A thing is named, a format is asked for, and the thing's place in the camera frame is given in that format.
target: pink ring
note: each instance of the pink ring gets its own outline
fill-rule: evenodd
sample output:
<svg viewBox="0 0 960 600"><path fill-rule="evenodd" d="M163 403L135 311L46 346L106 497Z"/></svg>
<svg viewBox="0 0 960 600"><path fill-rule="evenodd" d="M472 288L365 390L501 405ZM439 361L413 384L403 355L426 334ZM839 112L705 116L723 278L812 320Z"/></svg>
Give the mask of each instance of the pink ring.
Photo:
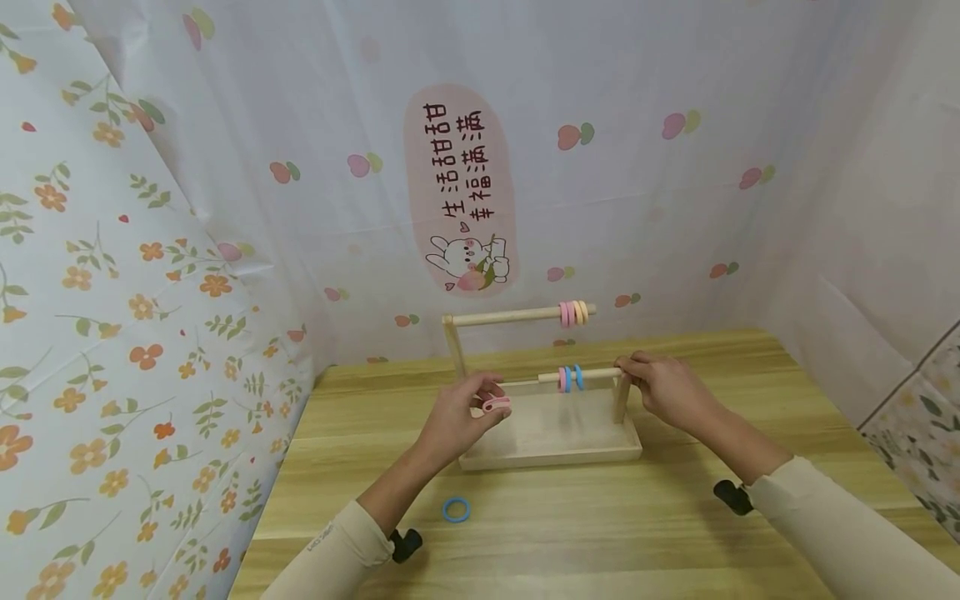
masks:
<svg viewBox="0 0 960 600"><path fill-rule="evenodd" d="M491 410L495 408L501 408L501 407L510 408L509 396L492 397L483 403L483 405L481 406L481 409L483 409L483 412L489 413Z"/></svg>

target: hand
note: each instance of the hand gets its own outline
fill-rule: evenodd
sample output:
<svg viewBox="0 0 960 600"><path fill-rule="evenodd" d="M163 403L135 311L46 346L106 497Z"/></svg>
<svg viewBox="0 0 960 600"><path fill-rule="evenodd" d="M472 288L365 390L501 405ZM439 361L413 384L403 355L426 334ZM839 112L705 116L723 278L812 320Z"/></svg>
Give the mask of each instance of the hand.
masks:
<svg viewBox="0 0 960 600"><path fill-rule="evenodd" d="M496 373L476 372L437 394L433 410L414 444L437 470L455 461L483 434L510 416L509 408L496 408L478 418L470 413L471 406L479 408L485 400L504 395L497 385L500 381L503 377Z"/></svg>
<svg viewBox="0 0 960 600"><path fill-rule="evenodd" d="M722 418L727 409L693 370L676 358L642 350L616 359L616 366L643 392L643 406L668 425L694 436Z"/></svg>

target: wooden dowel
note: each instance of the wooden dowel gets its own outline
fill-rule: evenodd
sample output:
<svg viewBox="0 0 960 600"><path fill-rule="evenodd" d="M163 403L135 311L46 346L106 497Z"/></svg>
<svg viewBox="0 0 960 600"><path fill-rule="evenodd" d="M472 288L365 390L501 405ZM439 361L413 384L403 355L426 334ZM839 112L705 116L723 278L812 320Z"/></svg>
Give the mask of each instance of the wooden dowel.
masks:
<svg viewBox="0 0 960 600"><path fill-rule="evenodd" d="M616 396L613 403L613 422L622 423L627 415L627 400L630 398L630 379L620 377L616 382Z"/></svg>
<svg viewBox="0 0 960 600"><path fill-rule="evenodd" d="M586 369L580 371L580 374L584 379L603 379L605 377L619 377L623 371L618 367L612 367L610 369ZM570 379L575 380L576 375L573 371L570 372ZM540 383L557 383L560 381L560 374L558 372L545 372L537 375L537 381Z"/></svg>
<svg viewBox="0 0 960 600"><path fill-rule="evenodd" d="M597 305L588 304L587 312L597 314ZM475 315L455 315L453 324L458 327L488 325L491 323L514 323L517 321L537 321L540 319L560 319L560 306L526 308L524 310L504 310L498 313L477 313Z"/></svg>
<svg viewBox="0 0 960 600"><path fill-rule="evenodd" d="M460 346L457 326L453 324L453 317L450 315L444 315L444 336L446 345L450 348L450 358L453 359L453 370L456 371L458 379L463 379L467 376L467 362L464 360L464 349Z"/></svg>

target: wooden base tray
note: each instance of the wooden base tray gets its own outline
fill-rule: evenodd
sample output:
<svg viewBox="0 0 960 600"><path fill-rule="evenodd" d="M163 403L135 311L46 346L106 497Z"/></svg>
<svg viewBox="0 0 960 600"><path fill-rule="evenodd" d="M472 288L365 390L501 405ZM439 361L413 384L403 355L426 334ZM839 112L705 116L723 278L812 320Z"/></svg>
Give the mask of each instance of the wooden base tray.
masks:
<svg viewBox="0 0 960 600"><path fill-rule="evenodd" d="M629 415L614 422L615 378L561 394L553 383L503 384L513 413L460 458L463 470L630 461L643 451Z"/></svg>

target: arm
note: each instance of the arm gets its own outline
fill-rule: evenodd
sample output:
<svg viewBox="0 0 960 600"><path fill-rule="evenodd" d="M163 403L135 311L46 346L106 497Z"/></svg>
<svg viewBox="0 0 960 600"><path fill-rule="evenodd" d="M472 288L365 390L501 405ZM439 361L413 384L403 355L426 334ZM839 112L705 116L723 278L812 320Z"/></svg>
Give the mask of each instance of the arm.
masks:
<svg viewBox="0 0 960 600"><path fill-rule="evenodd" d="M655 416L700 440L839 598L960 598L960 577L803 458L724 407L686 365L645 352L616 365Z"/></svg>
<svg viewBox="0 0 960 600"><path fill-rule="evenodd" d="M510 416L498 408L475 419L471 406L503 396L494 373L475 373L440 391L417 441L347 504L264 592L273 598L350 598L390 560L387 537L433 477Z"/></svg>

